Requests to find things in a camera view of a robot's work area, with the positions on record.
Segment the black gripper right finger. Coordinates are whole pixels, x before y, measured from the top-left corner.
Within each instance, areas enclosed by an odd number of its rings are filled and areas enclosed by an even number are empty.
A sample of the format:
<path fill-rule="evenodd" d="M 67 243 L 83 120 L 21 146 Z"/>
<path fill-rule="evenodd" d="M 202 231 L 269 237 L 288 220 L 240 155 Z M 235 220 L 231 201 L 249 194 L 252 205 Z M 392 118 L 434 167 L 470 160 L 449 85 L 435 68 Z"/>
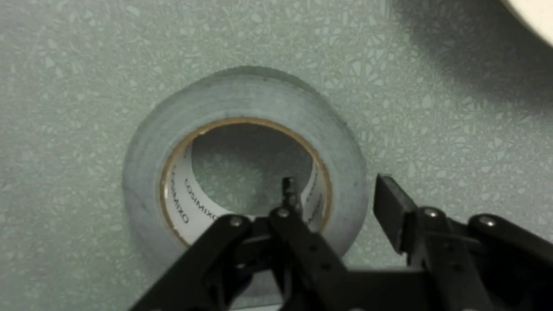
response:
<path fill-rule="evenodd" d="M 553 311 L 553 244 L 491 213 L 454 222 L 416 206 L 389 175 L 375 180 L 373 215 L 392 250 L 430 279 L 442 311 Z"/>

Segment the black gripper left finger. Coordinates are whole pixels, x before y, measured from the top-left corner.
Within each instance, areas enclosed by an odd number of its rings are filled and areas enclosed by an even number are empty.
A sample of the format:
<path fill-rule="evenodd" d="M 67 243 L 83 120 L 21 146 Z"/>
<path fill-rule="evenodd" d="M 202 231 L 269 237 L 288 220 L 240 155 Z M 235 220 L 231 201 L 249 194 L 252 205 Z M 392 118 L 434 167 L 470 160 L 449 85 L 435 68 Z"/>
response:
<path fill-rule="evenodd" d="M 370 311 L 352 274 L 302 222 L 294 179 L 282 180 L 268 217 L 216 220 L 131 311 L 230 311 L 261 272 L 275 279 L 280 311 Z"/>

